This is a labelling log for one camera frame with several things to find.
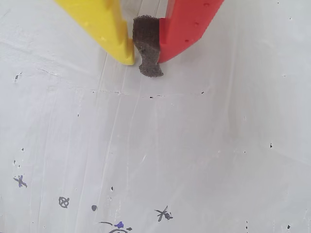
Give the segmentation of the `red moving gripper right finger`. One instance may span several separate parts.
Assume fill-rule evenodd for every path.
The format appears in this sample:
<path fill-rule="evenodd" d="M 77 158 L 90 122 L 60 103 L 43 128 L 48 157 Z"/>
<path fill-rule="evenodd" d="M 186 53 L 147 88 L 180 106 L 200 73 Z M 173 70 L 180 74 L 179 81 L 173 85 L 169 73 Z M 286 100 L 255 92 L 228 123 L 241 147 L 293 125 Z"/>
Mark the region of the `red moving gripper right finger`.
<path fill-rule="evenodd" d="M 161 77 L 160 64 L 196 43 L 223 0 L 170 0 L 165 17 L 138 16 L 133 21 L 133 42 L 141 55 L 141 74 Z"/>

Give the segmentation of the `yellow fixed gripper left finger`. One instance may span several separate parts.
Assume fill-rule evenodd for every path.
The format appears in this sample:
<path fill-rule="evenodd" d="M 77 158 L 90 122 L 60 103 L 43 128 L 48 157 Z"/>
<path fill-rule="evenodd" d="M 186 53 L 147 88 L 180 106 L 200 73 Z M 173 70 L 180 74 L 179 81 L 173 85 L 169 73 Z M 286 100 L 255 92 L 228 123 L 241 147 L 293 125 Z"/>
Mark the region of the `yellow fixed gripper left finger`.
<path fill-rule="evenodd" d="M 118 0 L 57 0 L 109 55 L 123 65 L 135 63 L 133 40 L 128 36 Z"/>

